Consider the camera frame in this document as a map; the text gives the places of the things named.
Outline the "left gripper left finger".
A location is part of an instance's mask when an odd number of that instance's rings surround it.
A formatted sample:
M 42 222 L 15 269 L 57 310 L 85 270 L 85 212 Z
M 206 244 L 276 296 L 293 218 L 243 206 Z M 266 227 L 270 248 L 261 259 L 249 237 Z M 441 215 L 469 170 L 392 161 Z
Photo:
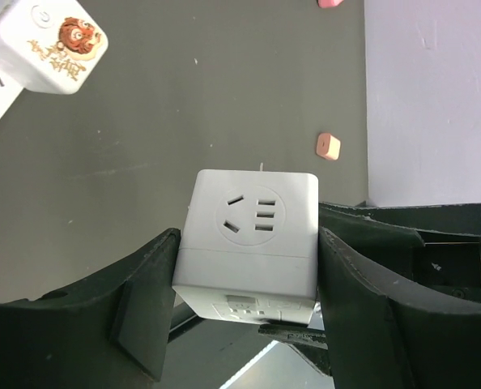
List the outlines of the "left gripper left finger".
M 0 388 L 153 388 L 162 377 L 181 234 L 34 301 L 0 303 Z

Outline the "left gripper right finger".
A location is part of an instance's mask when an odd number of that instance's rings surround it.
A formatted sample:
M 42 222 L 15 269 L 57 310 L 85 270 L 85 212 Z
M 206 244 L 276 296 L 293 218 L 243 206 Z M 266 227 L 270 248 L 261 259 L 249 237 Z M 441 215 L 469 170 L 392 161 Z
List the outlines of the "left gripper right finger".
M 318 288 L 337 388 L 481 388 L 481 302 L 427 288 L 318 235 Z

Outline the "white tiger cube plug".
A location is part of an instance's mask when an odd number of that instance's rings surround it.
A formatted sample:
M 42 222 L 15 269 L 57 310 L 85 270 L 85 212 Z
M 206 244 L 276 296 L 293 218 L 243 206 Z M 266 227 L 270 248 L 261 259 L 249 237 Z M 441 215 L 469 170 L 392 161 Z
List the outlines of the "white tiger cube plug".
M 0 1 L 0 69 L 29 91 L 76 93 L 108 47 L 77 1 Z

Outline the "plain white cube socket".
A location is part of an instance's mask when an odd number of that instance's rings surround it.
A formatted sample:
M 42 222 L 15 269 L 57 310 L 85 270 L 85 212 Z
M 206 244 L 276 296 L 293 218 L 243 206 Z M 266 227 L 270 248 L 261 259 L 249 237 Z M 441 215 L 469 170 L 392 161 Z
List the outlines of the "plain white cube socket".
M 317 300 L 318 179 L 204 169 L 172 288 L 201 318 L 308 326 Z

